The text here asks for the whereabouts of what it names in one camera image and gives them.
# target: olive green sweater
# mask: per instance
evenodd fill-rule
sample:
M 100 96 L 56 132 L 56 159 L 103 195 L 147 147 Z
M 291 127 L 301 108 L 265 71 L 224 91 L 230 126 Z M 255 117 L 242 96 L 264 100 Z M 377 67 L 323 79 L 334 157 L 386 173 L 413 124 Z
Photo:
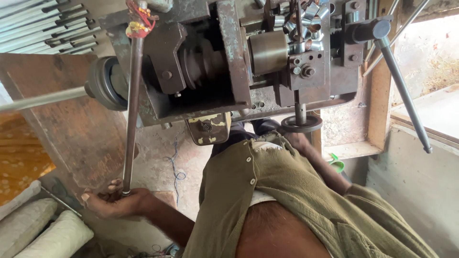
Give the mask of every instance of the olive green sweater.
M 203 171 L 200 210 L 183 258 L 234 258 L 254 189 L 299 217 L 334 258 L 434 258 L 437 255 L 376 192 L 352 185 L 340 196 L 278 133 L 282 150 L 254 151 L 246 140 L 211 158 Z

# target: blue wire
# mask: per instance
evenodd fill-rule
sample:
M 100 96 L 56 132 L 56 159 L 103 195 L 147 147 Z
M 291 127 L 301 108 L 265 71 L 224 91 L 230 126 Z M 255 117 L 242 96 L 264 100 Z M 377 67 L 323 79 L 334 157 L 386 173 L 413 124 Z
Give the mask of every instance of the blue wire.
M 165 157 L 167 158 L 171 163 L 172 163 L 172 168 L 174 169 L 174 177 L 175 177 L 175 182 L 174 182 L 174 186 L 175 186 L 175 193 L 177 194 L 177 200 L 176 200 L 176 203 L 177 203 L 177 207 L 179 206 L 179 190 L 177 188 L 177 182 L 180 180 L 183 180 L 186 178 L 186 174 L 183 173 L 183 172 L 179 172 L 177 173 L 177 170 L 175 169 L 175 158 L 178 156 L 179 154 L 179 151 L 177 150 L 177 144 L 179 142 L 179 140 L 177 139 L 177 137 L 179 135 L 182 135 L 183 133 L 185 132 L 185 128 L 183 128 L 183 132 L 177 134 L 175 136 L 175 142 L 174 142 L 174 148 L 175 148 L 175 154 L 172 156 L 172 157 Z

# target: orange cloth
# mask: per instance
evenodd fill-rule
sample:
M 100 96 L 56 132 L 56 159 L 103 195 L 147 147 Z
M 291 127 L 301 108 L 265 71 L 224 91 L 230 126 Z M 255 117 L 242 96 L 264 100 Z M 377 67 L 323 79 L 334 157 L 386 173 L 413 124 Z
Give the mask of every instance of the orange cloth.
M 20 113 L 0 114 L 0 206 L 55 168 Z

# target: dark trousers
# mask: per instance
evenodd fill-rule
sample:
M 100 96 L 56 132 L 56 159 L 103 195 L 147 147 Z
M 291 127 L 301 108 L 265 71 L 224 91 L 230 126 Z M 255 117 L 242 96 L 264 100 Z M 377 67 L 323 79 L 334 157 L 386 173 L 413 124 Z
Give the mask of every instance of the dark trousers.
M 238 143 L 243 140 L 257 139 L 259 136 L 265 135 L 270 131 L 276 130 L 280 127 L 280 124 L 270 118 L 263 118 L 258 120 L 250 121 L 253 125 L 255 133 L 247 132 L 244 129 L 244 122 L 232 123 L 229 129 L 229 138 L 224 143 L 214 144 L 212 154 L 210 157 L 218 155 L 222 151 L 226 150 L 229 146 Z

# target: green plastic object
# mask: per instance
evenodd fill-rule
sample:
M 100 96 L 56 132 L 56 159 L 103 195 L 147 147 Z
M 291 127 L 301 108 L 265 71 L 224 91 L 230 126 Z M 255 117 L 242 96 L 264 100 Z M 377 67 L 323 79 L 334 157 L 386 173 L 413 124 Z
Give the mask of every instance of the green plastic object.
M 333 158 L 333 160 L 329 161 L 328 164 L 330 164 L 332 167 L 334 167 L 338 174 L 343 172 L 343 170 L 344 170 L 344 162 L 339 160 L 339 158 L 333 153 L 330 153 L 330 156 Z

